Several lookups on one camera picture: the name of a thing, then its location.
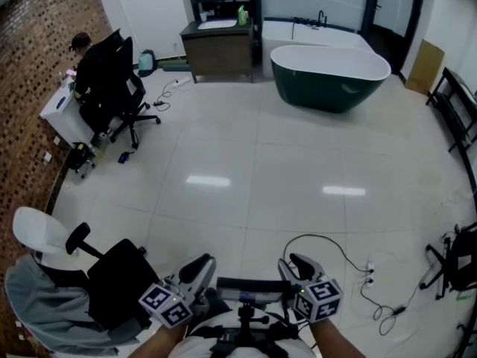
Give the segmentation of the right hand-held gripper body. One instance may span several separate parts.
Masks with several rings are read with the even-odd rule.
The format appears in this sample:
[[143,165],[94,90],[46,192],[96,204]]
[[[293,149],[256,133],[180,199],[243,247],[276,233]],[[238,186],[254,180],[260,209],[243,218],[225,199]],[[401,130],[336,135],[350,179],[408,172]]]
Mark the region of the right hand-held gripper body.
[[334,316],[341,304],[342,291],[335,279],[322,276],[317,282],[300,284],[289,308],[297,319],[314,324]]

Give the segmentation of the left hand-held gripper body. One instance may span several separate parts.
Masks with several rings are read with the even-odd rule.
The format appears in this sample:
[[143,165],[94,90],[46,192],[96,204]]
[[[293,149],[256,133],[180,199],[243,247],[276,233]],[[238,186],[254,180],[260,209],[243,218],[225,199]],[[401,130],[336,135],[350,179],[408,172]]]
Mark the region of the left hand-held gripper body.
[[139,298],[139,304],[167,328],[183,324],[195,315],[205,315],[209,310],[203,284],[185,283],[177,277],[153,283]]

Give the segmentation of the person's right forearm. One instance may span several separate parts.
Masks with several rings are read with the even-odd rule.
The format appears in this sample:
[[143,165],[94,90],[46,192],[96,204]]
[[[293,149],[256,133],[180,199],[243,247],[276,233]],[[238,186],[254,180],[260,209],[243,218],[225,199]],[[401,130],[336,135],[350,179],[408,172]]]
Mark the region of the person's right forearm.
[[329,319],[312,323],[309,328],[322,358],[366,358]]

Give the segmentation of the person's left forearm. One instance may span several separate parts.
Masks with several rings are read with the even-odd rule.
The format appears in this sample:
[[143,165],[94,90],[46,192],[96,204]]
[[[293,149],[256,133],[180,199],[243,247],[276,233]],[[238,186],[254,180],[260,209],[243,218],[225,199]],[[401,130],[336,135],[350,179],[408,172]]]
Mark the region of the person's left forearm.
[[153,336],[127,358],[168,358],[169,354],[183,340],[187,327],[187,323],[172,329],[161,326]]

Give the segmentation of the person's white shirt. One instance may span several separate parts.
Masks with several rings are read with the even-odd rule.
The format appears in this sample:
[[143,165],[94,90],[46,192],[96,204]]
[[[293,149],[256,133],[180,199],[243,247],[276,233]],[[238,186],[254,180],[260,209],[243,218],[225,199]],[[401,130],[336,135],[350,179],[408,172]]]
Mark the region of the person's white shirt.
[[[279,322],[283,317],[270,312],[256,309],[255,317],[268,315],[270,321],[267,324],[252,323],[252,328],[268,329],[272,324]],[[190,336],[191,333],[201,327],[239,328],[238,310],[228,310],[224,313],[208,317],[195,325],[182,342],[180,342],[171,352],[168,358],[211,358],[209,349],[216,343],[215,339],[204,339],[198,336]],[[298,339],[285,339],[277,341],[277,344],[288,353],[288,358],[317,358],[312,349],[299,337]],[[267,358],[263,353],[255,348],[237,348],[227,358]]]

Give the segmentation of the grey jacket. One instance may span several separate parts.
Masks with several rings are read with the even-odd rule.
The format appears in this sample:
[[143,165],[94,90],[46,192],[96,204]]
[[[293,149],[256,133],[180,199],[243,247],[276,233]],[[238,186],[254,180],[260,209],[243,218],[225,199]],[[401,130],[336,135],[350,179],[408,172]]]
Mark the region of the grey jacket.
[[131,315],[115,327],[102,326],[89,314],[84,288],[57,286],[29,254],[7,269],[4,287],[18,321],[55,353],[114,357],[119,347],[138,343],[137,336],[146,329]]

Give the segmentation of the black wheeled floor device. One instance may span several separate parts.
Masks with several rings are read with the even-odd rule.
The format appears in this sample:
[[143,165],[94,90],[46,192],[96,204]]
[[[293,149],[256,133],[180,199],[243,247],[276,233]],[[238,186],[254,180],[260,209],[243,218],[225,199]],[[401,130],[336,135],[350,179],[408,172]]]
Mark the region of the black wheeled floor device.
[[88,145],[76,142],[66,158],[66,165],[84,179],[89,170],[96,168],[95,155]]

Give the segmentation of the dark green oval bathtub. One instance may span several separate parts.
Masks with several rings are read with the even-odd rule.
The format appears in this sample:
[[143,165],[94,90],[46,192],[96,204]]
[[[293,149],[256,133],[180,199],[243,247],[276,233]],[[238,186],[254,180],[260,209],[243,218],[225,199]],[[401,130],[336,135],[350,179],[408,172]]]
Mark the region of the dark green oval bathtub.
[[271,66],[283,101],[337,114],[358,106],[391,75],[385,58],[360,48],[283,45],[271,52]]

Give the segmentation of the dark wooden vanity cabinet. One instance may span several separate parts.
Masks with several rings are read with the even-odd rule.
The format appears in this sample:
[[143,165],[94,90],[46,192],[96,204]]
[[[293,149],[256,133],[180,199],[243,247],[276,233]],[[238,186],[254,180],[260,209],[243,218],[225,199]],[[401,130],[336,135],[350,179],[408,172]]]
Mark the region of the dark wooden vanity cabinet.
[[199,22],[192,22],[180,33],[192,80],[246,76],[253,82],[253,20],[228,28],[199,26]]

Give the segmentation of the black high-back office chair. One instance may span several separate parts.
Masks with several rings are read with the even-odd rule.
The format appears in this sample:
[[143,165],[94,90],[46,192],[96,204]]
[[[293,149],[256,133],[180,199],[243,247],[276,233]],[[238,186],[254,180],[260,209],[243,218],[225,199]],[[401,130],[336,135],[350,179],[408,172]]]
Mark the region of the black high-back office chair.
[[113,131],[110,141],[115,142],[124,130],[130,130],[132,148],[139,147],[135,124],[153,119],[156,115],[142,115],[151,106],[144,101],[145,88],[133,70],[133,44],[131,38],[122,38],[119,31],[113,32],[98,44],[98,73],[93,88],[83,97],[80,104],[82,119],[95,134],[109,126],[112,119],[121,120]]

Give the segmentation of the black console table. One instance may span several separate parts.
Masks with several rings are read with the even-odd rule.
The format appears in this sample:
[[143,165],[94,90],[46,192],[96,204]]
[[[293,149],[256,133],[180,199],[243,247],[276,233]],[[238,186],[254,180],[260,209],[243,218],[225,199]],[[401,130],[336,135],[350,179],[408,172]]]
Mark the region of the black console table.
[[437,86],[429,94],[431,105],[443,117],[455,141],[448,152],[462,145],[467,151],[477,142],[477,92],[472,93],[462,77],[445,67]]

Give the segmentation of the brown cardboard sheet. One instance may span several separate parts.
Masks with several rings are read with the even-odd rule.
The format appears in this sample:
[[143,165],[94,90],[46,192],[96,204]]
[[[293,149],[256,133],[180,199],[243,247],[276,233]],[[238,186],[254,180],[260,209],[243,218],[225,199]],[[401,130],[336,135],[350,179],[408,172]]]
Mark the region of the brown cardboard sheet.
[[422,40],[405,88],[427,95],[443,62],[445,52],[432,43]]

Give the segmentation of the white rectangular bathtub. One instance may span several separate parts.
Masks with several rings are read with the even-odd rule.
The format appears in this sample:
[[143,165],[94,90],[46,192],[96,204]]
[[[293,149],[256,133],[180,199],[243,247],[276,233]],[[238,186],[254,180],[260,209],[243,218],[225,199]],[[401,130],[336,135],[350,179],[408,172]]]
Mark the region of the white rectangular bathtub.
[[319,45],[372,51],[370,45],[353,31],[312,28],[292,21],[266,18],[262,25],[262,73],[265,78],[273,77],[271,52],[284,45]]

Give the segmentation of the white sink basin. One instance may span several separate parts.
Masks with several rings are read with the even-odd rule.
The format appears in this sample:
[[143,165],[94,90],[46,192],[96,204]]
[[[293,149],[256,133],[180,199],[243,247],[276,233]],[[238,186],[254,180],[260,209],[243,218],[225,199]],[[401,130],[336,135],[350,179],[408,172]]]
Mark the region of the white sink basin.
[[212,30],[220,28],[232,28],[237,24],[236,19],[218,19],[202,22],[198,26],[198,30]]

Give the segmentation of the black bathtub faucet set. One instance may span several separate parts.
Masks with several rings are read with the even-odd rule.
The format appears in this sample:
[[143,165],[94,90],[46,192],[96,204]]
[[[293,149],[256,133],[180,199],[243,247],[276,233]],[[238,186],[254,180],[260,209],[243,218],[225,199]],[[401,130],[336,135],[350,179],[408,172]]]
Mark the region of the black bathtub faucet set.
[[318,30],[319,28],[326,28],[327,27],[327,16],[325,15],[323,10],[320,10],[318,13],[318,18],[316,20],[313,19],[306,19],[301,17],[294,17],[293,23],[295,25],[305,25],[314,30]]

